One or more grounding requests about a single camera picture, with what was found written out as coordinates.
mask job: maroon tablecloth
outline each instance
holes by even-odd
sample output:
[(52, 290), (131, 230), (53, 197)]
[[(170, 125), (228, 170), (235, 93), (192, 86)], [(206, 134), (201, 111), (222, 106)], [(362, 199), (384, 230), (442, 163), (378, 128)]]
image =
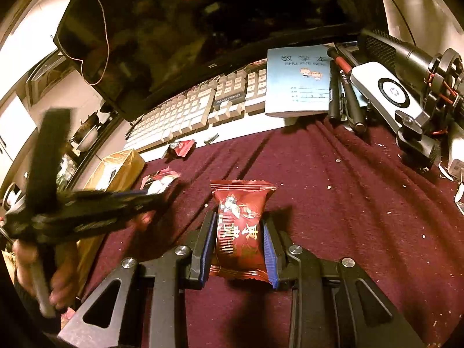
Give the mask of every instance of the maroon tablecloth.
[[(320, 258), (353, 258), (426, 344), (443, 343), (464, 314), (456, 183), (437, 168), (418, 174), (399, 153), (381, 126), (363, 141), (317, 118), (195, 149), (169, 163), (182, 177), (148, 230), (107, 237), (86, 294), (124, 256), (156, 258), (197, 229), (215, 204), (210, 180), (267, 180), (278, 187), (266, 204), (278, 229)], [(144, 174), (165, 167), (155, 160)], [(285, 347), (290, 305), (288, 293), (266, 283), (210, 278), (202, 291), (186, 292), (189, 346)]]

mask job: black microphone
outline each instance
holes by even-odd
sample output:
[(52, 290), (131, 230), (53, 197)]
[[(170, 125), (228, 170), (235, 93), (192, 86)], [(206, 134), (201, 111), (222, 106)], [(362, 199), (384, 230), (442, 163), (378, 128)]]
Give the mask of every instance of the black microphone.
[(369, 59), (379, 62), (407, 86), (423, 96), (427, 89), (429, 65), (433, 57), (419, 47), (392, 37), (382, 31), (363, 29), (359, 48)]

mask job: human hand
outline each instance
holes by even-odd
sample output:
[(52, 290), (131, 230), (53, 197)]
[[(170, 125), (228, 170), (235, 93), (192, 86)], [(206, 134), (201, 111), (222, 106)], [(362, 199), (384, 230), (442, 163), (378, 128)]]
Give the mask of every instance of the human hand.
[[(16, 276), (19, 284), (33, 297), (35, 297), (29, 265), (37, 259), (38, 250), (34, 244), (16, 240), (13, 244), (16, 254), (17, 271)], [(77, 265), (78, 255), (75, 242), (63, 244), (63, 262), (57, 268), (50, 281), (52, 292), (50, 303), (56, 309), (63, 309), (72, 305), (78, 292)]]

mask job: monitor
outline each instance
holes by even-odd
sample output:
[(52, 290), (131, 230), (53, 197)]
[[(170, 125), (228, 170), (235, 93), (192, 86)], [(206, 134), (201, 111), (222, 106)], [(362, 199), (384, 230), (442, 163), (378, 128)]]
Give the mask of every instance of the monitor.
[[(128, 121), (269, 48), (388, 31), (382, 0), (100, 0), (110, 57), (96, 91)], [(71, 0), (55, 36), (84, 78), (101, 78), (107, 43), (97, 0)], [(72, 60), (81, 71), (81, 62)]]

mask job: keyboard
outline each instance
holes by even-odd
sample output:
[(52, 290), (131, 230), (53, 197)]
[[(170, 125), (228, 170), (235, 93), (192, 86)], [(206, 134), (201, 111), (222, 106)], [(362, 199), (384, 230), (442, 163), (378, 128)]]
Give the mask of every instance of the keyboard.
[(198, 146), (250, 133), (294, 124), (296, 119), (264, 114), (266, 60), (257, 61), (229, 75), (196, 85), (147, 113), (126, 140), (126, 149), (142, 153), (145, 161), (164, 156), (167, 146), (194, 139)]

